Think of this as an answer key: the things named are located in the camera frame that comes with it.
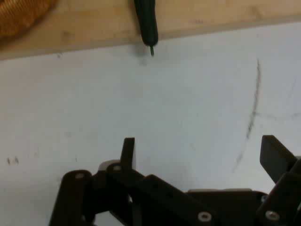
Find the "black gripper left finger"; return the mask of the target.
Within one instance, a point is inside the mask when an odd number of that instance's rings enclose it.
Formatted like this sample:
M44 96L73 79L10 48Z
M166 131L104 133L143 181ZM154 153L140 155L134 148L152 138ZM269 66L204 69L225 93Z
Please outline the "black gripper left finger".
M111 213L125 226L215 226L214 210L155 175L133 168L135 139L125 138L121 157L95 174L66 173L50 218L52 226L92 226L97 214Z

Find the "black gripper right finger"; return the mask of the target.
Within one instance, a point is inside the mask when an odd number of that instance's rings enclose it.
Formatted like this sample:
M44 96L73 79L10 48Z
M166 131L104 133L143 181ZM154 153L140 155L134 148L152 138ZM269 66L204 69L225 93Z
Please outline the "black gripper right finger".
M261 226L301 224L301 160L275 136L261 139L260 164L275 186L256 212Z

